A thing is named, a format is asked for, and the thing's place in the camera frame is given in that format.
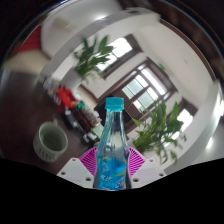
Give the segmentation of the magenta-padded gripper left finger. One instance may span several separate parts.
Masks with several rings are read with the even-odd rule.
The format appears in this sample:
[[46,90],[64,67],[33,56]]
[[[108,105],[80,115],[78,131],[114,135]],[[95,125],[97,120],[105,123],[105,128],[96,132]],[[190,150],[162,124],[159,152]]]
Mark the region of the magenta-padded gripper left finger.
[[96,147],[79,158],[72,157],[58,172],[58,176],[84,188],[92,188],[97,171]]

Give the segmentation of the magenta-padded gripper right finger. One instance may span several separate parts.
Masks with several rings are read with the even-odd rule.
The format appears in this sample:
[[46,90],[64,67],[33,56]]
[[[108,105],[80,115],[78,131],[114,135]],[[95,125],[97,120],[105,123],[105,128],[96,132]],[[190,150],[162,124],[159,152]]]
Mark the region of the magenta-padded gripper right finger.
[[146,186],[166,176],[154,159],[146,159],[134,148],[129,148],[128,176],[132,188]]

